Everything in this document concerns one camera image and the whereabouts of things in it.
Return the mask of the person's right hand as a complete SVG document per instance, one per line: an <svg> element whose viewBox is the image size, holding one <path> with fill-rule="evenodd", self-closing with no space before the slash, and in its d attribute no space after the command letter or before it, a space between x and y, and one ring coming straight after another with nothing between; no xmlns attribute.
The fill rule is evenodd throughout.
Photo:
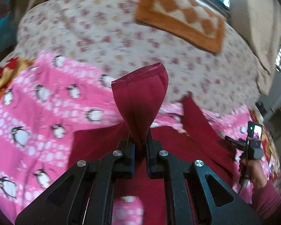
<svg viewBox="0 0 281 225"><path fill-rule="evenodd" d="M260 160L247 160L245 153L240 156L239 169L247 168L250 182L253 184L255 189L263 188L267 185L267 177L263 173L263 168Z"/></svg>

